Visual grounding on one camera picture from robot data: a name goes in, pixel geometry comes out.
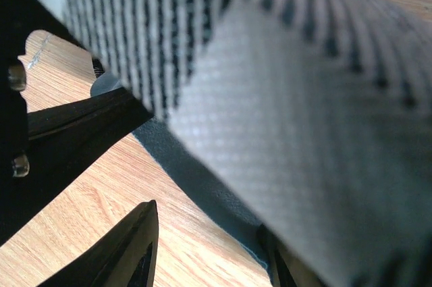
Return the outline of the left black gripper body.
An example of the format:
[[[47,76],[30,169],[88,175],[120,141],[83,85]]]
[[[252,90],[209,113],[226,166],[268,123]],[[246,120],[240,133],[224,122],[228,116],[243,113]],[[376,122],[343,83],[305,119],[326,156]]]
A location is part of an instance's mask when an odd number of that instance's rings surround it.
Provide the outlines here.
[[[27,85],[26,68],[18,57],[25,54],[26,40],[35,30],[47,30],[73,43],[77,42],[38,0],[1,0],[2,244],[67,187],[56,186],[45,196],[35,199],[26,195],[26,181],[30,177],[30,112],[22,96]]]

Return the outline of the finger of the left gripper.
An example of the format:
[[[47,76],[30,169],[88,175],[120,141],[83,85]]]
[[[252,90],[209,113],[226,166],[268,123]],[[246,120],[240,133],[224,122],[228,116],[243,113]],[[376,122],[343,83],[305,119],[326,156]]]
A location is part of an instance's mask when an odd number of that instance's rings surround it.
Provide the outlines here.
[[[124,88],[30,113],[27,197],[65,188],[104,153],[100,143],[111,147],[152,116]]]

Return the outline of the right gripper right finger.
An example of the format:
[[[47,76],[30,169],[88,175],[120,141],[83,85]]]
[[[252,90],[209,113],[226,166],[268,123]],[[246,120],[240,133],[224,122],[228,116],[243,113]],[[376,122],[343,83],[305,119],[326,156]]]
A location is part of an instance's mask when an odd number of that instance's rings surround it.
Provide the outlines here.
[[[266,226],[260,226],[257,238],[269,260],[268,271],[272,286],[324,286],[318,276],[292,254]]]

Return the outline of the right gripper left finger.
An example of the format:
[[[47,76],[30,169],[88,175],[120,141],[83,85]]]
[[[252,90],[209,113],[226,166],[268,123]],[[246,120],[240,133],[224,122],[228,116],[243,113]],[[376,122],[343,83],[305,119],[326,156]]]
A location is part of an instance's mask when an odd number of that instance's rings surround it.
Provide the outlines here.
[[[140,203],[85,253],[41,286],[152,286],[159,220],[156,201]]]

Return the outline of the blue cleaning cloth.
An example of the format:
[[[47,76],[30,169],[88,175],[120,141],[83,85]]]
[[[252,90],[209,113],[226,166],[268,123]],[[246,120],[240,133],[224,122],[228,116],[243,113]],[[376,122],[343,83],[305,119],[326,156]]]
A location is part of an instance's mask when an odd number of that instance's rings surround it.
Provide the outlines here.
[[[431,285],[431,25],[388,0],[66,0],[65,23],[330,286]]]

